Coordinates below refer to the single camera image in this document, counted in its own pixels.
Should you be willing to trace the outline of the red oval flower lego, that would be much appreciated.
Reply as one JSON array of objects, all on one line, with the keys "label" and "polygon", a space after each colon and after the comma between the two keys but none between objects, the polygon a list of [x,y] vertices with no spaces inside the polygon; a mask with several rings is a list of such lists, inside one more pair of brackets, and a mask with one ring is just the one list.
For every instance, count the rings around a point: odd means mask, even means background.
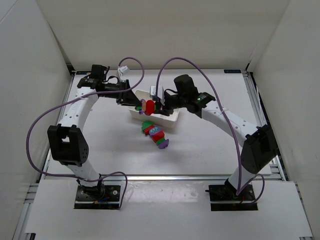
[{"label": "red oval flower lego", "polygon": [[144,114],[147,116],[150,116],[155,112],[155,109],[156,109],[155,103],[152,100],[147,100]]}]

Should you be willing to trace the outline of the green square lego brick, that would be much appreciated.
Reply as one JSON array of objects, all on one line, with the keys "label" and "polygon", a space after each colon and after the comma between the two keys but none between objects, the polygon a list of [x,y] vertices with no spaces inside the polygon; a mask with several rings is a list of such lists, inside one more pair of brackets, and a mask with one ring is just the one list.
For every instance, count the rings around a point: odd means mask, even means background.
[{"label": "green square lego brick", "polygon": [[141,106],[136,106],[134,109],[135,109],[136,111],[140,111],[140,110],[142,109],[142,107],[141,107]]}]

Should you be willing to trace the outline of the purple oval flower lego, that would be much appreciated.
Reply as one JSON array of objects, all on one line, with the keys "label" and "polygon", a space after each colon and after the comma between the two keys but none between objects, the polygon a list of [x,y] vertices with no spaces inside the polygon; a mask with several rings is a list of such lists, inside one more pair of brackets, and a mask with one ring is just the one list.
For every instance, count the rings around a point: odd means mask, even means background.
[{"label": "purple oval flower lego", "polygon": [[157,133],[159,133],[161,131],[161,128],[158,127],[158,126],[154,126],[152,129],[150,129],[149,131],[149,136],[154,136],[156,135]]}]

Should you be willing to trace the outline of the red double half-round lego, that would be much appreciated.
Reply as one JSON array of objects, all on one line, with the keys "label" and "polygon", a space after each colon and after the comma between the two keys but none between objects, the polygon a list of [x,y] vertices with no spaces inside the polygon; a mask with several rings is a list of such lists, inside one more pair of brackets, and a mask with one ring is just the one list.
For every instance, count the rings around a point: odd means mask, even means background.
[{"label": "red double half-round lego", "polygon": [[159,140],[164,139],[165,138],[165,133],[161,130],[158,131],[157,133],[155,133],[152,137],[152,140],[157,143]]}]

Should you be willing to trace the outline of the red half-round lego brick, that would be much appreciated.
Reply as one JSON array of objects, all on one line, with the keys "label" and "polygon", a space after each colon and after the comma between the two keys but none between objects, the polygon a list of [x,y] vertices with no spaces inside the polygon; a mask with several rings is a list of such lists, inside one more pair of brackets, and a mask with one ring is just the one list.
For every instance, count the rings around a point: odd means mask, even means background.
[{"label": "red half-round lego brick", "polygon": [[150,126],[147,130],[146,130],[146,135],[149,135],[149,136],[153,136],[155,135],[157,132],[158,132],[158,127],[157,126]]}]

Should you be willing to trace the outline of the green top lego brick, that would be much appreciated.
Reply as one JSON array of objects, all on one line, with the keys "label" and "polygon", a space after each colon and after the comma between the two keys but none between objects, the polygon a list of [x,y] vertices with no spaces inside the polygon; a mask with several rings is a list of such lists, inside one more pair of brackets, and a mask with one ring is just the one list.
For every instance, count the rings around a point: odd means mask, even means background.
[{"label": "green top lego brick", "polygon": [[146,129],[146,128],[153,126],[153,125],[154,125],[154,123],[152,121],[146,120],[142,123],[141,128]]}]

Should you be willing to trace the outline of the green lego plates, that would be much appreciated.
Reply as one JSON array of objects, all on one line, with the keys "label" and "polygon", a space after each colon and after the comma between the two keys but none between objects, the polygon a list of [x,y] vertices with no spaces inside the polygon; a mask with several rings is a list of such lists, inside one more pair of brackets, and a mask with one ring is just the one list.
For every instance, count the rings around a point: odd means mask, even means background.
[{"label": "green lego plates", "polygon": [[150,132],[150,129],[152,129],[154,126],[153,125],[149,125],[149,126],[142,126],[141,127],[141,130],[142,132],[148,136],[149,135],[149,132]]}]

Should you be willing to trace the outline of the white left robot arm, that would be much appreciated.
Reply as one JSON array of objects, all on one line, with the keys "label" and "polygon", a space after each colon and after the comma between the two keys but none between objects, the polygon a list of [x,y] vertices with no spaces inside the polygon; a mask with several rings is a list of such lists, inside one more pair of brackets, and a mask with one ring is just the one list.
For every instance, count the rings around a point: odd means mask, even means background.
[{"label": "white left robot arm", "polygon": [[70,169],[78,183],[90,189],[98,189],[101,175],[91,165],[89,146],[82,133],[85,122],[94,104],[100,97],[112,98],[123,106],[140,106],[141,103],[130,89],[129,80],[117,77],[110,83],[109,68],[94,64],[91,73],[80,79],[73,102],[57,125],[47,130],[52,158]]}]

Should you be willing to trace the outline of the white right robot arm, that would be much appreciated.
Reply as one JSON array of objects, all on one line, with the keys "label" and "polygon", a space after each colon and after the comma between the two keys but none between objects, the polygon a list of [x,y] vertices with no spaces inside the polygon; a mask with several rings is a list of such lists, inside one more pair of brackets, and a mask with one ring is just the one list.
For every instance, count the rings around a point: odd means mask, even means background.
[{"label": "white right robot arm", "polygon": [[257,126],[232,113],[222,106],[217,96],[199,92],[187,74],[176,77],[173,82],[175,90],[164,90],[156,85],[150,87],[150,97],[155,101],[154,112],[168,116],[175,109],[185,108],[230,135],[235,143],[238,167],[225,185],[238,196],[278,153],[272,127],[268,124]]}]

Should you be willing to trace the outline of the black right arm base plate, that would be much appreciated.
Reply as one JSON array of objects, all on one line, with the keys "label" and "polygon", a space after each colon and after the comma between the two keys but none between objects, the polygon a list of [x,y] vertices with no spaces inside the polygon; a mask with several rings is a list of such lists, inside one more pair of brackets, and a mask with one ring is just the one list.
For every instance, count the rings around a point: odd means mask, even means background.
[{"label": "black right arm base plate", "polygon": [[249,184],[239,194],[235,195],[226,185],[209,185],[205,190],[209,194],[210,210],[212,212],[257,211],[257,203],[253,186]]}]

